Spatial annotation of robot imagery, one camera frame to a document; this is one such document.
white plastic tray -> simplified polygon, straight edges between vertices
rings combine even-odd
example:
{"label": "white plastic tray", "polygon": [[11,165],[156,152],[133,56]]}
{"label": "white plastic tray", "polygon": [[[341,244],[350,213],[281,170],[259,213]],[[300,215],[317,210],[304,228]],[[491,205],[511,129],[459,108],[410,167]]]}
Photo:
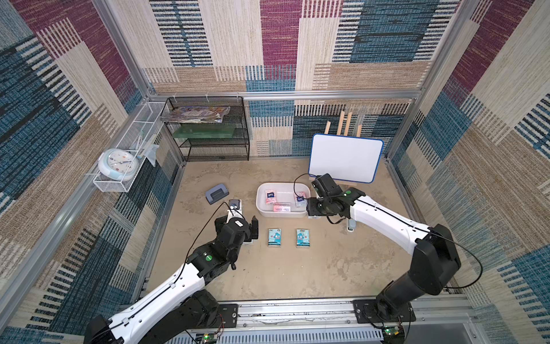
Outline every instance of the white plastic tray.
{"label": "white plastic tray", "polygon": [[[275,190],[277,203],[290,203],[290,212],[273,211],[273,204],[266,204],[266,191]],[[302,183],[296,183],[296,192],[303,191],[310,197],[309,188]],[[266,217],[304,217],[307,215],[306,205],[296,207],[294,201],[293,183],[264,183],[256,193],[256,208]]]}

small white device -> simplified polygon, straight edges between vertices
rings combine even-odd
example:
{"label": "small white device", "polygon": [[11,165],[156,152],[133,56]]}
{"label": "small white device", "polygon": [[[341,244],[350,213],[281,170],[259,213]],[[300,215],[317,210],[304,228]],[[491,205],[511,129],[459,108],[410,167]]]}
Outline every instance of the small white device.
{"label": "small white device", "polygon": [[112,148],[100,155],[97,167],[104,176],[126,182],[134,177],[138,169],[138,160],[125,150]]}

black cable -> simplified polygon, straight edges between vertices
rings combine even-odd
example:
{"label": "black cable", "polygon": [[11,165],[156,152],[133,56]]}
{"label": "black cable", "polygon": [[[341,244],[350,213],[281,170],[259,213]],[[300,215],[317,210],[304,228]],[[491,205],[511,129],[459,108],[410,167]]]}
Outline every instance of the black cable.
{"label": "black cable", "polygon": [[191,336],[191,333],[189,333],[187,330],[185,330],[185,332],[187,332],[187,334],[189,335],[189,337],[191,337],[191,339],[192,339],[195,343],[199,344],[199,342],[197,342],[197,340],[194,339],[193,336]]}
{"label": "black cable", "polygon": [[[294,180],[292,189],[294,190],[294,194],[296,195],[296,197],[303,198],[303,199],[322,199],[322,198],[316,198],[316,197],[302,197],[302,196],[300,196],[300,195],[298,195],[298,194],[296,193],[296,181],[298,180],[298,178],[300,178],[301,176],[305,176],[305,175],[308,175],[308,176],[309,176],[309,173],[302,173],[301,175],[299,175],[299,176]],[[338,196],[341,196],[341,195],[327,196],[327,198],[328,198],[328,199],[331,199],[331,198],[338,197]]]}
{"label": "black cable", "polygon": [[296,193],[296,181],[298,180],[298,178],[300,178],[301,176],[305,176],[305,175],[308,175],[309,176],[309,173],[302,173],[301,175],[299,175],[295,180],[294,180],[294,184],[292,186],[292,190],[294,190],[294,194],[296,195],[296,197],[300,197],[302,198],[302,196],[298,195]]}
{"label": "black cable", "polygon": [[375,329],[383,330],[384,327],[386,327],[384,325],[384,321],[382,320],[380,320],[380,322],[382,323],[382,326],[375,325],[375,323],[373,323],[372,320],[369,317],[367,317],[367,314],[365,313],[365,311],[363,311],[363,316],[365,317],[365,319],[367,319],[368,323],[371,324],[371,326],[374,327]]}
{"label": "black cable", "polygon": [[358,200],[359,202],[365,203],[366,205],[369,205],[369,206],[371,206],[371,207],[373,207],[373,208],[375,208],[375,209],[377,209],[377,210],[380,210],[381,212],[385,212],[385,213],[388,214],[389,216],[395,218],[396,220],[399,220],[400,222],[406,224],[406,225],[409,226],[409,227],[414,228],[415,230],[418,230],[418,231],[421,231],[421,232],[425,232],[425,233],[428,233],[428,234],[432,234],[432,235],[435,235],[436,237],[440,237],[440,238],[445,239],[445,240],[447,240],[447,241],[449,241],[449,242],[452,242],[453,244],[462,247],[463,250],[465,250],[466,252],[468,252],[472,257],[475,258],[475,260],[477,260],[477,263],[480,265],[480,273],[479,273],[479,275],[477,276],[477,278],[476,278],[472,283],[468,283],[467,285],[461,286],[461,287],[445,287],[445,288],[447,288],[447,289],[462,289],[462,288],[467,288],[467,287],[470,287],[470,286],[474,285],[477,281],[480,280],[481,275],[483,274],[483,264],[481,264],[481,261],[476,257],[475,254],[473,254],[470,250],[468,250],[467,248],[465,248],[465,247],[462,246],[461,244],[459,244],[459,243],[457,243],[457,242],[455,242],[455,241],[453,241],[453,240],[451,240],[451,239],[448,239],[448,238],[444,237],[443,235],[439,234],[438,232],[436,232],[436,231],[434,231],[434,230],[427,231],[427,230],[422,230],[422,229],[420,229],[420,228],[418,228],[418,227],[415,227],[415,226],[411,225],[410,223],[407,223],[407,222],[403,221],[402,219],[398,218],[397,216],[395,216],[395,215],[393,215],[393,214],[391,214],[391,213],[389,213],[389,212],[387,212],[387,211],[385,211],[385,210],[383,210],[383,209],[381,209],[381,208],[377,208],[375,205],[372,205],[372,204],[367,203],[367,202],[365,202],[365,201],[363,201],[363,200],[360,200],[360,199],[357,199],[357,200]]}
{"label": "black cable", "polygon": [[328,217],[328,215],[327,215],[327,220],[328,220],[328,222],[330,222],[330,223],[333,224],[333,225],[339,224],[339,223],[342,222],[344,219],[345,219],[345,217],[342,217],[340,220],[338,220],[338,221],[336,221],[336,222],[332,222],[332,221],[331,221],[331,218]]}
{"label": "black cable", "polygon": [[94,341],[94,339],[96,339],[96,338],[98,338],[98,337],[100,337],[100,336],[106,334],[107,332],[111,331],[112,329],[115,329],[115,328],[121,326],[122,324],[123,324],[123,323],[117,324],[117,325],[115,325],[115,326],[113,326],[113,327],[108,328],[108,329],[105,330],[105,331],[101,331],[101,332],[97,333],[97,334],[96,334],[95,336],[93,336],[93,337],[88,341],[88,343],[86,343],[86,344],[90,344],[91,342]]}
{"label": "black cable", "polygon": [[[208,223],[210,222],[210,220],[214,217],[214,215],[216,214],[216,212],[219,210],[219,208],[222,206],[222,204],[225,204],[225,206],[227,207],[227,209],[229,209],[229,205],[226,203],[226,202],[221,202],[220,205],[218,206],[218,208],[216,208],[216,210],[212,213],[212,216],[210,216],[210,218],[208,219],[208,221],[206,221],[204,227],[201,229],[201,231],[199,232],[199,234],[197,234],[197,236],[195,237],[195,240],[193,240],[193,243],[191,244],[191,246],[189,247],[189,250],[187,250],[187,254],[185,255],[185,260],[184,260],[184,263],[183,263],[183,266],[181,267],[181,271],[179,272],[179,275],[178,277],[175,278],[175,282],[177,282],[177,280],[181,277],[182,273],[183,273],[183,269],[185,268],[186,264],[187,264],[187,258],[189,257],[189,252],[191,252],[191,248],[193,248],[193,245],[196,243],[197,239],[199,238],[199,236],[201,235],[202,231],[204,231],[204,229],[206,228],[206,226],[208,225]],[[159,297],[160,295],[162,295],[165,291],[169,290],[170,289],[170,285],[165,289],[163,290],[162,292],[160,292],[159,294],[157,294],[155,297],[153,297],[149,302],[147,302],[145,304],[145,306],[141,307],[139,310],[137,310],[134,314],[132,314],[131,316],[128,317],[128,319],[131,319],[133,317],[136,316],[137,313],[141,312],[145,307],[147,307],[151,302],[153,302],[157,297]]]}
{"label": "black cable", "polygon": [[238,211],[237,209],[229,209],[229,211],[236,211],[236,212],[238,212],[239,215],[243,218],[243,220],[244,220],[246,223],[249,223],[249,222],[244,218],[244,215],[243,215],[242,212]]}
{"label": "black cable", "polygon": [[403,343],[401,343],[401,344],[405,344],[405,341],[407,340],[407,338],[409,338],[409,332],[411,331],[411,318],[412,317],[413,317],[413,307],[409,303],[409,327],[407,327],[407,333],[405,333],[405,339],[403,339]]}

concrete floor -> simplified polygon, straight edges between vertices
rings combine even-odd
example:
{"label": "concrete floor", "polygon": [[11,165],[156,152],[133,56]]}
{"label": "concrete floor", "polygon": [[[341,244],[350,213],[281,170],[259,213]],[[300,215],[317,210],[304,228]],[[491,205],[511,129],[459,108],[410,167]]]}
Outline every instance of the concrete floor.
{"label": "concrete floor", "polygon": [[[376,295],[392,279],[409,269],[411,256],[401,247],[362,223],[353,233],[345,221],[331,225],[326,219],[263,217],[256,205],[256,190],[264,182],[292,182],[307,172],[309,159],[191,162],[187,164],[166,231],[147,285],[151,291],[185,259],[189,245],[219,202],[210,205],[204,192],[224,183],[229,196],[242,199],[243,214],[260,222],[260,236],[241,248],[235,271],[212,281],[206,289],[219,301]],[[298,182],[311,185],[307,176]],[[385,165],[375,181],[358,189],[382,205],[407,216]],[[215,217],[223,216],[222,206]],[[282,229],[282,246],[267,246],[268,228]],[[296,229],[310,230],[311,247],[296,247]],[[195,247],[214,239],[213,220]]]}

white robotic arm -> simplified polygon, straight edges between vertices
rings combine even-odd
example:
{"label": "white robotic arm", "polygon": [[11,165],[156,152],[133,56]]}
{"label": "white robotic arm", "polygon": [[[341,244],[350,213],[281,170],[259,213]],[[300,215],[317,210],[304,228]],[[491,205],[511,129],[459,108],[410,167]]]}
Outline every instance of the white robotic arm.
{"label": "white robotic arm", "polygon": [[359,197],[355,204],[350,207],[349,214],[355,221],[362,222],[390,238],[410,255],[414,252],[416,240],[423,239],[426,236],[425,232],[411,229],[410,226],[429,232],[428,225],[401,216],[376,203],[369,196]]}
{"label": "white robotic arm", "polygon": [[[408,219],[355,188],[342,192],[328,174],[315,179],[313,186],[321,198],[308,200],[308,214],[355,219],[384,234],[412,255],[411,269],[390,282],[376,297],[376,307],[370,310],[373,316],[389,321],[395,319],[414,298],[424,293],[439,294],[460,268],[460,259],[447,228],[441,225],[431,228]],[[113,315],[109,321],[101,316],[91,321],[86,329],[84,344],[138,343],[174,308],[225,272],[228,266],[235,269],[234,263],[241,245],[245,240],[257,238],[257,220],[253,218],[249,226],[242,216],[240,201],[230,200],[230,203],[228,216],[216,220],[218,236],[215,240],[195,249],[186,264],[145,298]],[[251,234],[250,228],[255,228],[255,234]],[[210,294],[203,292],[207,295],[202,304],[210,301],[217,305]],[[206,312],[206,308],[203,306],[201,309]],[[186,326],[193,325],[179,322],[177,333],[193,328]],[[147,337],[147,342],[163,342],[151,341],[150,337]]]}

